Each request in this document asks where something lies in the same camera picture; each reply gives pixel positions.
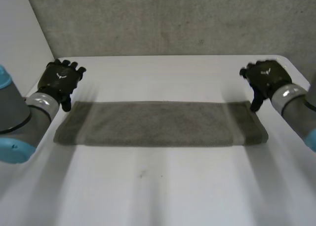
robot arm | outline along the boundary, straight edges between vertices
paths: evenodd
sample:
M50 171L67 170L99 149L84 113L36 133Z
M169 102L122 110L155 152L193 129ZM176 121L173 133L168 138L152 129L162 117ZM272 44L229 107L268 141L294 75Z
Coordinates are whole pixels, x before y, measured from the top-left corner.
M85 68L76 70L76 62L57 59L47 64L38 83L38 91L21 97L10 75L0 66L0 161L26 162L35 152L55 118L59 106L71 109L71 98Z
M316 152L316 79L309 91L293 84L285 69L274 60L249 63L239 73L254 90L250 110L259 110L265 99L298 134L305 144Z

table surface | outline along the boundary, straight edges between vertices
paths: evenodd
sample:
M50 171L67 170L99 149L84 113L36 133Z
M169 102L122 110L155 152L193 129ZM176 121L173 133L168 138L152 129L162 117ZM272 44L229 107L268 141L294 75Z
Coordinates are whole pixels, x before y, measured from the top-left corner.
M252 100L248 62L281 56L74 57L81 101ZM314 226L316 155L266 101L269 140L256 147L64 147L59 111L34 156L0 164L1 226Z

light blue joint cap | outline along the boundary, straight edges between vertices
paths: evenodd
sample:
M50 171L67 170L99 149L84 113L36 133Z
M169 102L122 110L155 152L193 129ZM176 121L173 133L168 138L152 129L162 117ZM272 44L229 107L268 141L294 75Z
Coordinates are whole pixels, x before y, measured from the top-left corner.
M0 65L0 89L6 88L12 83L12 78L5 68Z
M312 151L316 152L316 129L311 131L304 139L305 145L307 145Z
M24 141L0 138L0 161L6 163L24 163L29 160L36 148Z

gray towel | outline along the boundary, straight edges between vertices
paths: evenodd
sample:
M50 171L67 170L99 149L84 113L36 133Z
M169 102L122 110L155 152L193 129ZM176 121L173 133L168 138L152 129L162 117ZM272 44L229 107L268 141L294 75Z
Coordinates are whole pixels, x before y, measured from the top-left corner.
M75 102L56 131L62 145L219 147L265 143L250 103Z

black glove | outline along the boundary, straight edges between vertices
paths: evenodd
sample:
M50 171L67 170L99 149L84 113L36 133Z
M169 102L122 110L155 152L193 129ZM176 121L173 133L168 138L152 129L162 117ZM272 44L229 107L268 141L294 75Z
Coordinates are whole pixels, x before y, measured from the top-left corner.
M248 80L254 91L254 99L250 106L252 112L258 111L263 101L271 99L280 87L292 83L289 74L275 60L249 63L246 68L240 70L239 75Z
M84 67L76 70L78 63L64 60L60 62L56 59L46 66L46 70L38 83L38 92L46 93L53 97L65 112L71 110L70 95L77 88L78 82L82 79L86 71Z

